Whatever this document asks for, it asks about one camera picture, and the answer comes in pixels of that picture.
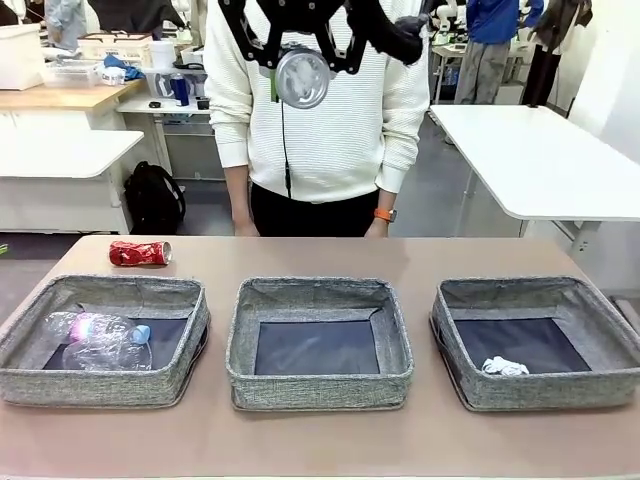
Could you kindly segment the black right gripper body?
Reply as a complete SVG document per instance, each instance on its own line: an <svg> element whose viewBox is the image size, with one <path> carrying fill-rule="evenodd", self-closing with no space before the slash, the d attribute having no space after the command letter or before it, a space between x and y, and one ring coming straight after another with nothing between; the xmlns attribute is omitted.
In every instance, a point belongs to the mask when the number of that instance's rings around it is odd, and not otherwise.
<svg viewBox="0 0 640 480"><path fill-rule="evenodd" d="M329 1L270 1L269 37L281 38L284 33L305 35L330 34Z"/></svg>

